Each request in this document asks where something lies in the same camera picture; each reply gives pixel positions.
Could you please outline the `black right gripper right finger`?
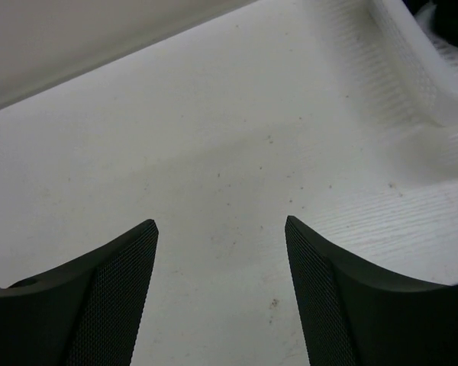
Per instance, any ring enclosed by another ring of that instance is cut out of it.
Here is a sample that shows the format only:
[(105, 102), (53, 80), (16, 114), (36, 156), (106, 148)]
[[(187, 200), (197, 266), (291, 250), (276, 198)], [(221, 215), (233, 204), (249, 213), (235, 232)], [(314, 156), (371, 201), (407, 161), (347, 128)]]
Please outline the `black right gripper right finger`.
[(380, 267), (294, 216), (285, 242), (310, 364), (458, 365), (458, 284)]

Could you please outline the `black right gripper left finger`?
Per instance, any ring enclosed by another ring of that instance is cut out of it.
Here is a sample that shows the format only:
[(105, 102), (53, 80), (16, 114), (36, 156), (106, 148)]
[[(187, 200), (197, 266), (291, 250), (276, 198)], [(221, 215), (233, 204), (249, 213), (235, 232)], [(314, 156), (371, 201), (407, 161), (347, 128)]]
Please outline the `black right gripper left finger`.
[(0, 287), (0, 365), (129, 365), (158, 235), (145, 220), (63, 265)]

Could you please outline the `white tank top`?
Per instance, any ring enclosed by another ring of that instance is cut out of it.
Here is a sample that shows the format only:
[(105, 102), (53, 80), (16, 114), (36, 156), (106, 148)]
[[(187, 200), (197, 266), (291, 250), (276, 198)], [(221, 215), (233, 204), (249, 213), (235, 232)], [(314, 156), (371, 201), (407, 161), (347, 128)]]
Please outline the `white tank top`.
[(458, 162), (422, 117), (364, 1), (261, 1), (206, 25), (241, 82), (217, 214), (281, 256), (289, 215), (363, 257), (458, 282)]

